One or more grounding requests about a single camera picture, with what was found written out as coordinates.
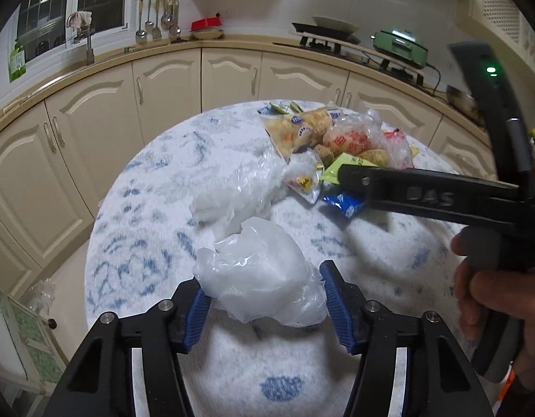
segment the faucet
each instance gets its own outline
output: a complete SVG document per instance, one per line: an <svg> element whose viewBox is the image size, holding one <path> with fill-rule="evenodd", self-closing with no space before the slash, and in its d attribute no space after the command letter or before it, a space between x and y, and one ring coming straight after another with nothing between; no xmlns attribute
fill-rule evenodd
<svg viewBox="0 0 535 417"><path fill-rule="evenodd" d="M71 22L73 17L78 17L77 13L73 13L67 18L67 28L72 27ZM86 65L92 65L95 62L95 57L92 49L92 30L82 21L80 28L76 29L76 35L72 38L72 43L77 44L82 39L86 38Z"/></svg>

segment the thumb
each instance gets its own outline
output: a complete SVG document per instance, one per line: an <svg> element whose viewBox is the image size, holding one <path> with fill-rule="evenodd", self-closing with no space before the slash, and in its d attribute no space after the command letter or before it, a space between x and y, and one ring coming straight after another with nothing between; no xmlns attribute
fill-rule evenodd
<svg viewBox="0 0 535 417"><path fill-rule="evenodd" d="M469 290L486 308L535 322L535 275L512 271L480 271Z"/></svg>

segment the yellow-green packet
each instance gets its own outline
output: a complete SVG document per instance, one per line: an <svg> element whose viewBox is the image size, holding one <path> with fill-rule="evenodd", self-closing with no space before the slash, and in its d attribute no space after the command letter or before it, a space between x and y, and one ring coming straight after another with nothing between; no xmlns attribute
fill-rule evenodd
<svg viewBox="0 0 535 417"><path fill-rule="evenodd" d="M343 164L353 164L357 166L373 166L377 168L377 165L369 162L368 160L363 160L358 157L353 157L348 153L341 153L339 157L329 166L323 174L321 174L321 179L326 182L333 183L334 185L340 185L338 181L338 170Z"/></svg>

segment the metal screw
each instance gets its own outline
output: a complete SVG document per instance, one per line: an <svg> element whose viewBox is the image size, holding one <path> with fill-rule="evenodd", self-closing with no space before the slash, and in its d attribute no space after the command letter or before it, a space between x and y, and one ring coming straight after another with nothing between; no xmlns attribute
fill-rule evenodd
<svg viewBox="0 0 535 417"><path fill-rule="evenodd" d="M173 309L173 301L171 301L171 300L160 301L160 303L157 305L157 307L159 307L160 310L162 310L163 312L165 312L167 310L171 310L171 309Z"/></svg>
<svg viewBox="0 0 535 417"><path fill-rule="evenodd" d="M377 301L368 301L365 304L365 308L368 312L377 312L379 309L381 309L381 304L379 304Z"/></svg>
<svg viewBox="0 0 535 417"><path fill-rule="evenodd" d="M113 312L102 313L102 315L100 317L100 321L104 325L107 325L107 324L111 323L114 319L115 319L115 314Z"/></svg>
<svg viewBox="0 0 535 417"><path fill-rule="evenodd" d="M426 312L426 318L432 323L437 323L441 321L441 317L439 316L439 314L432 310L430 310L429 312Z"/></svg>

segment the wooden countertop edge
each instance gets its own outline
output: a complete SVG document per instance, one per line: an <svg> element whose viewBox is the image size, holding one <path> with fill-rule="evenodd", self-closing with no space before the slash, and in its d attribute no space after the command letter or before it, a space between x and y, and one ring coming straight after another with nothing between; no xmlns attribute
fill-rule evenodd
<svg viewBox="0 0 535 417"><path fill-rule="evenodd" d="M164 53L170 53L173 51L188 50L194 48L234 48L234 49L243 49L243 50L256 50L256 51L267 51L272 53L279 53L283 55L289 55L297 58L310 59L312 61L317 61L326 65L332 65L340 69L344 69L349 72L356 73L358 75L366 76L380 83L386 84L392 88L395 88L401 91L404 94L413 97L416 100L425 103L429 107L440 112L447 118L451 119L453 122L457 123L463 127L466 131L470 132L478 140L480 140L486 146L490 146L489 137L482 129L477 127L471 121L469 121L464 115L453 110L444 102L437 100L434 97L425 94L422 91L417 90L416 88L397 80L391 76L378 72L375 69L370 69L365 66L361 66L352 62L349 62L344 59L330 57L328 55L323 55L316 53L314 51L308 51L293 47L285 46L276 46L272 44L272 41L281 41L284 43L293 43L291 39L274 39L274 38L264 38L261 39L259 36L250 36L252 39L220 39L220 40L208 40L208 41L189 41L180 44L167 44L161 45L159 47L151 47L144 49L135 49L130 53L126 54L117 54L110 59L105 59L98 62L92 66L84 67L78 71L72 73L67 73L65 76L59 76L54 80L51 80L50 83L43 83L40 88L41 90L36 91L32 96L28 97L26 100L22 101L15 107L11 108L6 113L3 113L3 110L0 111L0 131L3 130L7 125L13 122L17 117L22 115L24 112L28 111L30 108L43 101L50 95L55 92L66 88L67 86L72 85L79 80L82 80L88 76L94 75L96 73L105 71L112 67L126 64L141 58L147 58L154 55L160 55ZM109 52L104 54L105 57L110 57L114 52Z"/></svg>

